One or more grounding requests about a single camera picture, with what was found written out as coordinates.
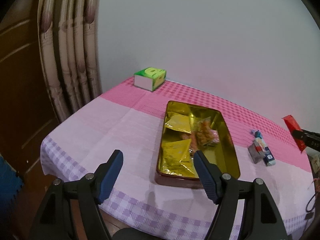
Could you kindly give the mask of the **red snack packet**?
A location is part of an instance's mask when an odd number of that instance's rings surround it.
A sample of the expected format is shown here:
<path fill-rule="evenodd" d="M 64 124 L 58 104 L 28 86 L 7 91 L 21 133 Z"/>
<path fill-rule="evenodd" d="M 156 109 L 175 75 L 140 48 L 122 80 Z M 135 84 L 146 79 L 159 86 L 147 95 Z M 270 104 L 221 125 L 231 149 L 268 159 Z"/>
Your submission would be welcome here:
<path fill-rule="evenodd" d="M 303 152 L 306 148 L 303 130 L 292 115 L 283 117 L 283 120 L 287 128 L 289 129 L 289 132 L 291 133 L 295 143 L 297 144 L 298 149 L 300 150 L 300 152 Z"/>

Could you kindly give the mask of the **blue cracker packet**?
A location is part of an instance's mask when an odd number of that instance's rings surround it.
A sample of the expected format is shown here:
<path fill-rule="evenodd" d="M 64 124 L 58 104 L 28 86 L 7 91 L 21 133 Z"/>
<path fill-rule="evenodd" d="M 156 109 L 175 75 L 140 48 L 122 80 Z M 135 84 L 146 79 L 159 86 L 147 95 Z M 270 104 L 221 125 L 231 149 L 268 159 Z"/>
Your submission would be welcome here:
<path fill-rule="evenodd" d="M 274 166 L 276 164 L 276 160 L 264 139 L 255 138 L 253 140 L 253 145 L 260 159 L 264 161 L 266 166 Z"/>

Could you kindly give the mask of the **small blue candy wrapper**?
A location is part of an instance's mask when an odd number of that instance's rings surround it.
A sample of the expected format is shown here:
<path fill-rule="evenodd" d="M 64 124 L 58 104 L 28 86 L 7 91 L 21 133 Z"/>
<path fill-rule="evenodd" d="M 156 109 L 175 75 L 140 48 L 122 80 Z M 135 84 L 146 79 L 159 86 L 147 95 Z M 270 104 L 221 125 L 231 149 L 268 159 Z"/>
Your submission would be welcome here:
<path fill-rule="evenodd" d="M 260 138 L 263 139 L 262 133 L 259 130 L 251 130 L 251 134 L 255 137 L 255 138 Z"/>

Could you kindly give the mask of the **grey red-band snack bar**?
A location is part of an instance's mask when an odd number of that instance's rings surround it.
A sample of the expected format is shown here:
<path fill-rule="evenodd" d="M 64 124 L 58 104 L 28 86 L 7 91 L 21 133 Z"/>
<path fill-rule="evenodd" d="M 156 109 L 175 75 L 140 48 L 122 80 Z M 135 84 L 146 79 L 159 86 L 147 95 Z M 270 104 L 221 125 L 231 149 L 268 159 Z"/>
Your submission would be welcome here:
<path fill-rule="evenodd" d="M 248 152 L 254 164 L 259 163 L 263 159 L 263 155 L 261 155 L 260 152 L 257 151 L 257 149 L 255 148 L 255 144 L 251 144 L 248 147 Z"/>

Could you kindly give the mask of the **fried twist snack bag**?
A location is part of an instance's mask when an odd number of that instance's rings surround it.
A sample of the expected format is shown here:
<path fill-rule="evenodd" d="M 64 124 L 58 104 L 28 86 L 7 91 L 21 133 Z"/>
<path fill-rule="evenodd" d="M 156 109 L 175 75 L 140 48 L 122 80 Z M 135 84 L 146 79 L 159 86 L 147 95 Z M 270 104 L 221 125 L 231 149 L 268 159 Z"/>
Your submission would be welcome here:
<path fill-rule="evenodd" d="M 220 142 L 219 134 L 210 126 L 210 120 L 204 119 L 198 123 L 196 139 L 200 146 L 214 145 Z"/>

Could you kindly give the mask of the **yellow foil snack packet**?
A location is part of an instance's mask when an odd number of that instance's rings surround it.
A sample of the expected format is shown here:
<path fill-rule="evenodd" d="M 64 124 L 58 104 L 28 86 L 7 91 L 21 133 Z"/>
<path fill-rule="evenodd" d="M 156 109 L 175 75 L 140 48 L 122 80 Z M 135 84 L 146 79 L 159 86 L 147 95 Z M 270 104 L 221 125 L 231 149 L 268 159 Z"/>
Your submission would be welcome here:
<path fill-rule="evenodd" d="M 172 176 L 196 178 L 190 144 L 191 139 L 163 142 L 160 171 Z"/>

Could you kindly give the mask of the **dark wooden door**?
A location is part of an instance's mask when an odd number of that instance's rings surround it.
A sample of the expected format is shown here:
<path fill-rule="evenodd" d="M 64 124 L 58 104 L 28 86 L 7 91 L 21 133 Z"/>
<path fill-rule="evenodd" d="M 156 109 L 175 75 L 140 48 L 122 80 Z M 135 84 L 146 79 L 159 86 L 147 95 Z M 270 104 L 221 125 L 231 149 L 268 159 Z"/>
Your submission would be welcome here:
<path fill-rule="evenodd" d="M 39 0 L 15 0 L 1 22 L 1 156 L 20 175 L 58 125 L 40 61 Z"/>

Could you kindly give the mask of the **red gold toffee tin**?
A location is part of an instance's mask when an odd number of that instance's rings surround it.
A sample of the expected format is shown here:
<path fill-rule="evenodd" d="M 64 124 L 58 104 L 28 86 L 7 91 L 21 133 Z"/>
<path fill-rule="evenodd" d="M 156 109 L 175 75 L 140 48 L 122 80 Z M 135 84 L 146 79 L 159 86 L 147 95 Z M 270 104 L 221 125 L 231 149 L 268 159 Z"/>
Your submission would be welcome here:
<path fill-rule="evenodd" d="M 175 112 L 189 116 L 191 134 L 173 131 L 164 127 L 169 112 Z M 219 143 L 207 146 L 200 146 L 198 144 L 196 139 L 197 126 L 198 123 L 204 119 L 210 120 L 211 128 L 218 132 L 220 138 Z M 196 170 L 196 178 L 186 178 L 164 174 L 159 169 L 162 157 L 162 143 L 184 139 L 191 139 L 190 155 L 192 160 L 196 151 L 201 151 L 211 164 L 218 166 L 221 172 L 228 173 L 234 178 L 240 177 L 240 167 L 236 156 L 234 143 L 222 113 L 216 109 L 208 107 L 192 105 L 185 102 L 169 101 L 164 114 L 161 142 L 156 165 L 155 182 L 157 184 L 192 189 L 201 188 L 202 185 Z"/>

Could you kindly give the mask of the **pink checked tablecloth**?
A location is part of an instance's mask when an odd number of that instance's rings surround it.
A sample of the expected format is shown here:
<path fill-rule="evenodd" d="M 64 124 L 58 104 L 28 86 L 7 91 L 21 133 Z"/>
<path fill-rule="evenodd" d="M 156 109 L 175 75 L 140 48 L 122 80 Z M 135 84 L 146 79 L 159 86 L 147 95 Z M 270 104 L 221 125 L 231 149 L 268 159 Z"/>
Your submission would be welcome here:
<path fill-rule="evenodd" d="M 218 96 L 166 81 L 149 92 L 127 79 L 94 99 L 46 136 L 41 144 L 45 174 L 65 181 L 82 178 L 106 162 L 112 152 L 124 154 L 113 191 L 101 208 L 123 223 L 164 239 L 203 239 L 216 206 L 203 190 L 155 183 L 157 155 L 165 109 L 170 100 L 217 109 L 229 128 L 240 166 L 240 179 L 261 178 L 277 204 L 288 234 L 300 237 L 306 205 L 315 190 L 308 156 L 290 133 L 248 109 Z M 259 130 L 276 164 L 254 164 L 248 152 Z"/>

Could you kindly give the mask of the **green tissue box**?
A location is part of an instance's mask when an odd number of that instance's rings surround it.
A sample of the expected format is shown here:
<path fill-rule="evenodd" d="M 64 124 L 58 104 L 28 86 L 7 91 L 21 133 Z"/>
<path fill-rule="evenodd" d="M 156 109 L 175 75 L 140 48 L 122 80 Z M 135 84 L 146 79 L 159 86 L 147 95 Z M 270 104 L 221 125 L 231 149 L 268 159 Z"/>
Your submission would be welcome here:
<path fill-rule="evenodd" d="M 134 86 L 153 92 L 164 83 L 166 74 L 164 69 L 145 68 L 134 74 Z"/>

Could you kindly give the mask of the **beige patterned curtain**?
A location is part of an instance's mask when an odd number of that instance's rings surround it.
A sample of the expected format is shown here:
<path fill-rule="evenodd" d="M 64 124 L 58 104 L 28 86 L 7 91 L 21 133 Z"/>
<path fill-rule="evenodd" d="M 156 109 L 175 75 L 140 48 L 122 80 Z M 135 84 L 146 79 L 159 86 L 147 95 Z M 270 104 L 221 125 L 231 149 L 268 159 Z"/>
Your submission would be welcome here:
<path fill-rule="evenodd" d="M 44 81 L 60 122 L 101 94 L 99 0 L 39 0 L 37 29 Z"/>

